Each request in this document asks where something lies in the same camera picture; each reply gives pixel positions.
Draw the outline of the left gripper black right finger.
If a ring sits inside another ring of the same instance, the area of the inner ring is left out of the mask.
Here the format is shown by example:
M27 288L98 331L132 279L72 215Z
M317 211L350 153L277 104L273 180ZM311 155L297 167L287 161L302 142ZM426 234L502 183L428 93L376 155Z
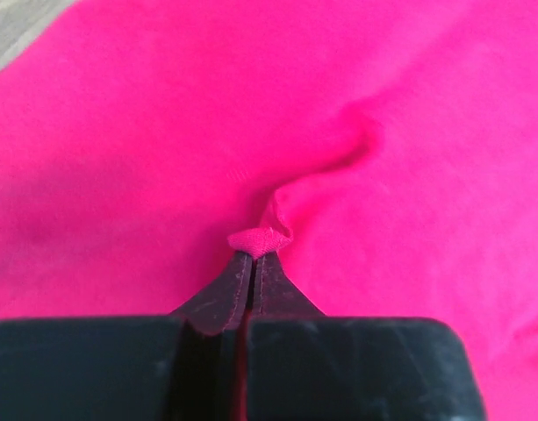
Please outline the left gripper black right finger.
M275 253L256 263L247 326L250 420L483 420L462 341L430 318L338 318Z

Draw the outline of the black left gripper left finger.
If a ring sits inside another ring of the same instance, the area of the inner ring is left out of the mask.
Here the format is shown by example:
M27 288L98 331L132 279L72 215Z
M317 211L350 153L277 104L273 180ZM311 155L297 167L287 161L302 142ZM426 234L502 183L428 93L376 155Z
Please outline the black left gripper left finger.
M222 273L160 316L0 321L0 420L230 420L253 274Z

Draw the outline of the pink t shirt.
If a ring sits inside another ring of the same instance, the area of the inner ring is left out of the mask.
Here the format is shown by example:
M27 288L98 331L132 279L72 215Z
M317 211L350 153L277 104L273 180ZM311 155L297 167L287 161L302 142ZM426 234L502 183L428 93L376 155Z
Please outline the pink t shirt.
M538 420L538 1L81 1L0 72L0 319L165 313L234 250Z

